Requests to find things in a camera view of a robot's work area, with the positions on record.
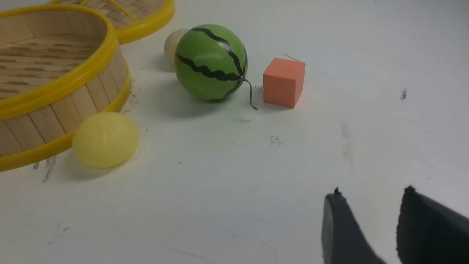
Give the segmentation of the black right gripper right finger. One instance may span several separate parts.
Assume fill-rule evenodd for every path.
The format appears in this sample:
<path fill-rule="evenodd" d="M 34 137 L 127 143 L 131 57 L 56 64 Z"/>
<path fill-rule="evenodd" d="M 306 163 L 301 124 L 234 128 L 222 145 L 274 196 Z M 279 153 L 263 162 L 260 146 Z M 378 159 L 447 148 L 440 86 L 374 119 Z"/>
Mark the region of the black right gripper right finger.
<path fill-rule="evenodd" d="M 396 250 L 402 264 L 467 264 L 469 220 L 408 186 L 400 206 Z"/>

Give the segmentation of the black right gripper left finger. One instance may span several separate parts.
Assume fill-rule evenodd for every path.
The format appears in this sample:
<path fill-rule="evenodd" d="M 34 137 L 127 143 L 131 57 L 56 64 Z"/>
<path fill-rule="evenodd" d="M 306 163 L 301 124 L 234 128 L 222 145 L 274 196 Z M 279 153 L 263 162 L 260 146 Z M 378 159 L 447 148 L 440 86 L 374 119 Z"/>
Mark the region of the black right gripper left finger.
<path fill-rule="evenodd" d="M 338 187 L 324 198 L 321 244 L 324 264 L 385 263 L 368 243 Z"/>

